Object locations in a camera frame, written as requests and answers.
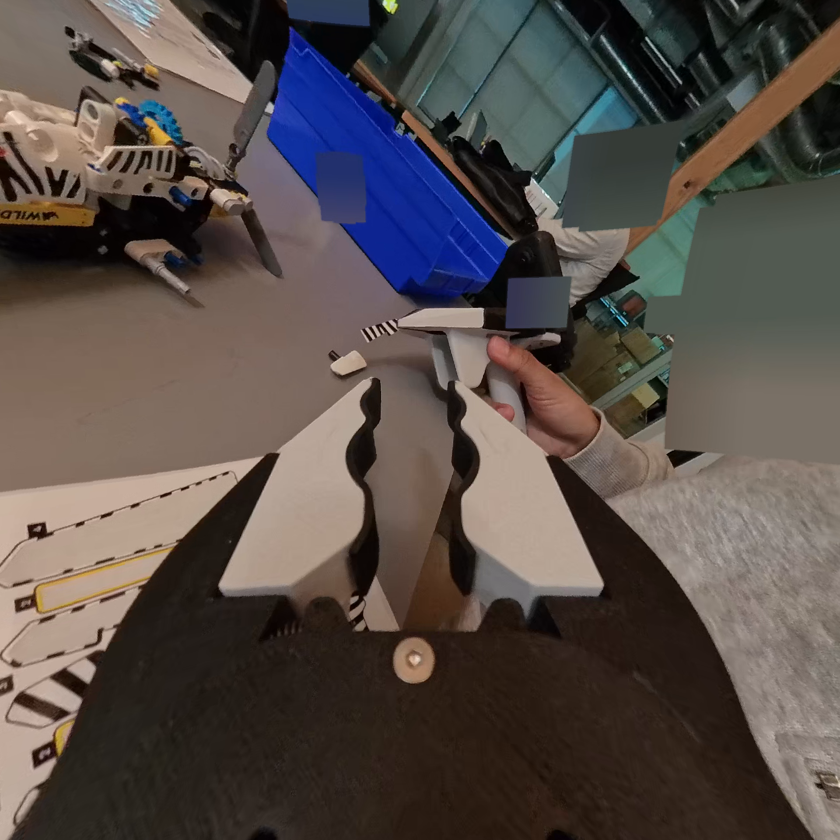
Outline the zebra sticker sheet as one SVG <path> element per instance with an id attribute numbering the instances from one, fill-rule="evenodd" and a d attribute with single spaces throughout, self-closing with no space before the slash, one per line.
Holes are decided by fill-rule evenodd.
<path id="1" fill-rule="evenodd" d="M 257 462 L 2 493 L 2 838 L 45 786 L 142 587 Z"/>

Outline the black bag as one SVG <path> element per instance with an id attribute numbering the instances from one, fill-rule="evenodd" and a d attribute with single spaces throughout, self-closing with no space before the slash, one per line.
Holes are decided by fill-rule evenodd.
<path id="1" fill-rule="evenodd" d="M 449 139 L 448 147 L 458 168 L 511 231 L 523 236 L 538 230 L 537 215 L 526 196 L 531 173 L 513 167 L 497 141 L 492 140 L 477 150 L 466 139 L 455 135 Z"/>

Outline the blue plastic bin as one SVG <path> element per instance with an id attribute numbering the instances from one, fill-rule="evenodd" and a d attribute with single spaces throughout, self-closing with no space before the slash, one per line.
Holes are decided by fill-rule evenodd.
<path id="1" fill-rule="evenodd" d="M 502 238 L 382 106 L 294 30 L 267 136 L 315 193 L 318 154 L 361 157 L 365 221 L 344 229 L 395 291 L 456 298 L 496 273 Z"/>

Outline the person's khaki trousers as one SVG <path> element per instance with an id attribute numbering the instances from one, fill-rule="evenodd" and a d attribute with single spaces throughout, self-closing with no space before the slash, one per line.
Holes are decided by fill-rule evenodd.
<path id="1" fill-rule="evenodd" d="M 449 569 L 455 501 L 454 490 L 449 488 L 402 625 L 405 630 L 474 632 L 480 625 L 481 604 L 473 595 L 461 593 Z"/>

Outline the small lego assembly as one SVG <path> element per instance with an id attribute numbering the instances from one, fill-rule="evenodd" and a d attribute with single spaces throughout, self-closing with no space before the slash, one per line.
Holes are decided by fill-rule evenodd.
<path id="1" fill-rule="evenodd" d="M 69 39 L 70 58 L 86 72 L 103 81 L 120 81 L 130 89 L 138 83 L 154 91 L 160 89 L 160 74 L 152 64 L 138 62 L 116 49 L 105 49 L 71 26 L 66 25 L 64 33 Z"/>

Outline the zebra striped lego helicopter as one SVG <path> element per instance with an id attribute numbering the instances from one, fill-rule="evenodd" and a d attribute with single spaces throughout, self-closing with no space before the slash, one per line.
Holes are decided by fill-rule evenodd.
<path id="1" fill-rule="evenodd" d="M 211 217 L 238 217 L 263 267 L 282 268 L 237 177 L 278 73 L 265 61 L 234 125 L 227 161 L 185 141 L 157 101 L 139 107 L 90 86 L 74 111 L 2 91 L 2 248 L 36 256 L 126 256 L 198 305 L 172 269 L 199 265 L 196 231 Z"/>

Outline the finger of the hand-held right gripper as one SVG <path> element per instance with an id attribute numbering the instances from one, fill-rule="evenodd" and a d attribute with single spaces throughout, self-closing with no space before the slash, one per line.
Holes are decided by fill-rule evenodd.
<path id="1" fill-rule="evenodd" d="M 484 310 L 479 308 L 421 308 L 399 318 L 400 331 L 418 333 L 425 337 L 432 355 L 439 388 L 448 389 L 457 382 L 455 367 L 448 348 L 448 331 L 455 328 L 485 327 Z"/>
<path id="2" fill-rule="evenodd" d="M 455 367 L 455 378 L 470 390 L 485 379 L 490 363 L 487 353 L 488 331 L 478 328 L 455 328 L 448 331 L 448 348 Z"/>

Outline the person's grey hoodie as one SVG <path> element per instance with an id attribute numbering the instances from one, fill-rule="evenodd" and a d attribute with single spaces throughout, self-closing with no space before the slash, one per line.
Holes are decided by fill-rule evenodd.
<path id="1" fill-rule="evenodd" d="M 838 838 L 838 466 L 722 457 L 675 478 L 663 450 L 626 449 L 613 508 L 688 594 L 808 831 Z"/>

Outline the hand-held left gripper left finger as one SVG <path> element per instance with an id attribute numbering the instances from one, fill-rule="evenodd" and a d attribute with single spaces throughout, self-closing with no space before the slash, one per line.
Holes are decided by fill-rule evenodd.
<path id="1" fill-rule="evenodd" d="M 375 580 L 372 490 L 382 386 L 365 379 L 266 457 L 269 474 L 220 581 L 225 596 L 280 595 L 298 612 L 319 597 L 349 606 Z"/>

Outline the stack of cardboard boxes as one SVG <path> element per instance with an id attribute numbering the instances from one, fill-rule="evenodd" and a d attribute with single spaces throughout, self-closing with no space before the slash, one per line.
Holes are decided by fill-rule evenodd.
<path id="1" fill-rule="evenodd" d="M 586 305 L 574 321 L 576 346 L 565 376 L 623 437 L 665 417 L 674 337 L 645 324 L 647 301 L 635 290 Z"/>

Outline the large printed cardboard sheet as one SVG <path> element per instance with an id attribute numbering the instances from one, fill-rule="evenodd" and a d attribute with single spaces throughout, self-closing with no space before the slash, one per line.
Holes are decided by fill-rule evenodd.
<path id="1" fill-rule="evenodd" d="M 90 1 L 160 70 L 244 103 L 251 82 L 169 1 Z"/>

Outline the wooden support post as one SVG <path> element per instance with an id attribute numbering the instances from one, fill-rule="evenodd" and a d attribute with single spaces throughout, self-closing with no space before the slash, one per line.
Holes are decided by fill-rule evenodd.
<path id="1" fill-rule="evenodd" d="M 839 22 L 835 21 L 672 174 L 659 220 L 630 230 L 626 254 L 657 232 L 838 69 Z"/>

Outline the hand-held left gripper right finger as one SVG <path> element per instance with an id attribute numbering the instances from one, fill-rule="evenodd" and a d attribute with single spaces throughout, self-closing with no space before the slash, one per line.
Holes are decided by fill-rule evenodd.
<path id="1" fill-rule="evenodd" d="M 463 383 L 448 384 L 456 482 L 448 560 L 460 593 L 532 617 L 546 597 L 597 597 L 604 581 L 554 474 L 563 463 Z"/>

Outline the person's right hand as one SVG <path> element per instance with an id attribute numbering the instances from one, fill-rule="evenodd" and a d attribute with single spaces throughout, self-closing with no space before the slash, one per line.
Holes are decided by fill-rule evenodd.
<path id="1" fill-rule="evenodd" d="M 530 351 L 492 337 L 487 353 L 520 386 L 528 409 L 527 434 L 547 455 L 571 459 L 595 441 L 600 414 Z"/>

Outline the black computer monitor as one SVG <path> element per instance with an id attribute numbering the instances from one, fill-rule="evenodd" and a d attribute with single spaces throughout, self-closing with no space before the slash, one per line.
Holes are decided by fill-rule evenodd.
<path id="1" fill-rule="evenodd" d="M 394 67 L 402 60 L 418 35 L 435 1 L 398 1 L 387 21 L 361 60 L 370 67 Z"/>

